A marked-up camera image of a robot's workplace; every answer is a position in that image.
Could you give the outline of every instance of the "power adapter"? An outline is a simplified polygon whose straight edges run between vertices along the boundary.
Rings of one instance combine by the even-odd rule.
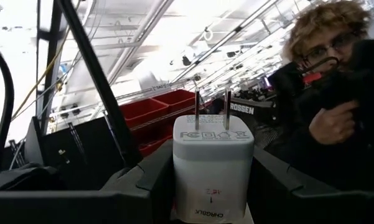
[[[254,138],[247,125],[224,115],[180,116],[174,123],[175,210],[186,223],[234,223],[245,216]]]

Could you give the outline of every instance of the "black cable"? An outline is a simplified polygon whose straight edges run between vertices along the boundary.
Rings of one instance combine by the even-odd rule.
[[[0,54],[0,70],[4,80],[5,95],[4,106],[0,121],[0,150],[4,149],[11,124],[12,111],[14,109],[14,83],[12,82],[10,69],[5,59]]]
[[[311,70],[313,70],[313,69],[321,66],[322,64],[324,64],[325,62],[328,62],[330,60],[335,60],[336,61],[335,65],[330,69],[331,71],[333,71],[333,70],[335,70],[339,66],[339,60],[337,59],[337,57],[327,57],[327,58],[324,58],[324,59],[320,60],[319,62],[311,65],[310,67],[304,69],[303,71],[301,71],[301,73],[304,74],[306,72],[309,72],[309,71],[311,71]]]

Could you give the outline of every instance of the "hand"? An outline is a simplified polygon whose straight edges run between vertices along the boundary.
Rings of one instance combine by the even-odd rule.
[[[350,101],[331,110],[321,109],[309,126],[312,137],[323,145],[344,142],[354,133],[351,110],[357,106],[357,102]]]

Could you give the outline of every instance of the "wire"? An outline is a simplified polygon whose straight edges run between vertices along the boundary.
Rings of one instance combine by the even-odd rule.
[[[76,5],[76,9],[79,8],[79,5],[80,5],[80,2],[81,0],[79,0],[77,2],[77,5]],[[22,109],[22,107],[26,104],[27,100],[30,98],[30,96],[32,95],[32,93],[35,91],[35,89],[37,88],[37,86],[39,86],[40,82],[42,82],[42,80],[47,76],[47,74],[50,72],[51,68],[54,66],[55,64],[55,61],[57,60],[57,58],[59,57],[59,55],[62,53],[62,49],[63,49],[63,46],[65,45],[65,40],[67,39],[68,35],[69,35],[69,32],[70,32],[70,29],[68,27],[66,33],[65,33],[65,39],[64,41],[61,43],[61,46],[58,50],[58,52],[55,54],[54,58],[51,60],[51,62],[49,63],[49,65],[47,66],[46,70],[44,71],[43,75],[38,79],[38,81],[36,82],[36,84],[32,87],[32,89],[30,90],[30,92],[28,92],[28,94],[26,95],[24,101],[21,103],[21,105],[18,107],[18,109],[16,110],[16,112],[14,113],[13,117],[11,118],[11,120],[13,118],[15,118],[18,113],[20,112],[20,110]]]
[[[8,170],[12,170],[12,168],[14,167],[15,161],[17,160],[17,157],[19,156],[19,153],[21,152],[21,149],[24,143],[25,143],[25,139],[21,140],[21,143],[19,144],[17,151],[15,152],[14,157],[12,158],[11,165]]]
[[[106,6],[106,0],[103,0],[103,5],[102,5],[102,8],[105,8],[105,6]],[[96,19],[97,19],[97,17],[98,17],[98,14],[97,14],[97,12],[98,12],[98,8],[99,8],[99,6],[96,6],[95,7],[95,17],[94,17],[94,19],[93,19],[93,26],[94,26],[94,24],[95,24],[95,21],[96,21]],[[91,36],[91,38],[90,38],[90,42],[94,39],[94,37],[95,37],[95,34],[97,33],[97,31],[98,31],[98,28],[99,28],[99,26],[101,25],[101,22],[102,22],[102,17],[104,16],[104,11],[102,11],[102,13],[101,13],[101,15],[100,15],[100,20],[98,21],[98,24],[97,24],[97,26],[95,27],[95,30],[94,30],[94,33],[93,33],[93,35]],[[90,31],[88,32],[88,35],[87,36],[90,36],[90,34],[93,32],[93,28],[94,27],[92,27],[91,29],[90,29]],[[68,70],[68,72],[71,70],[71,69],[73,69],[75,66],[76,66],[76,64],[82,59],[82,57],[78,57],[79,56],[79,53],[80,53],[80,50],[76,53],[76,55],[75,55],[75,57],[73,58],[73,60],[72,60],[72,65],[71,65],[71,68],[69,68],[69,70]],[[72,74],[73,74],[73,72],[63,81],[64,83],[67,83],[68,82],[68,80],[70,79],[70,77],[72,76]],[[62,98],[62,100],[61,100],[61,102],[60,102],[60,104],[59,104],[59,106],[58,106],[58,108],[61,108],[61,106],[62,106],[62,103],[63,103],[63,98]]]
[[[11,124],[11,115],[14,109],[14,83],[12,81],[10,69],[5,59],[0,54],[0,71],[4,80],[5,97],[0,121],[0,149],[6,145],[8,130]]]
[[[30,103],[29,105],[27,105],[27,107],[25,109],[23,109],[21,112],[19,112],[19,114],[15,117],[13,117],[13,119],[11,121],[14,121],[16,118],[18,118],[22,113],[24,113],[26,110],[28,110],[34,103],[36,103],[37,100],[39,100],[40,98],[42,98],[44,96],[45,93],[47,93],[48,91],[52,90],[53,87],[57,86],[57,83],[58,81],[54,84],[52,84],[51,86],[49,86],[46,90],[44,90],[32,103]]]
[[[42,119],[42,115],[44,113],[44,111],[47,110],[47,108],[49,107],[49,104],[51,103],[51,101],[54,99],[55,97],[55,94],[58,93],[58,90],[55,91],[55,93],[51,96],[51,98],[49,99],[48,103],[43,107],[42,111],[40,112],[40,114],[37,115],[37,119]]]

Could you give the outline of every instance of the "red bin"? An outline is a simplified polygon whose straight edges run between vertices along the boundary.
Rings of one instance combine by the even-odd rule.
[[[151,155],[168,139],[172,139],[173,126],[167,125],[164,128],[155,127],[149,130],[133,133],[140,153],[143,157]]]
[[[144,124],[161,116],[165,116],[169,110],[169,105],[153,99],[146,99],[121,105],[126,124],[129,128]]]
[[[153,99],[169,105],[169,112],[173,113],[195,104],[195,93],[185,90],[176,90]]]

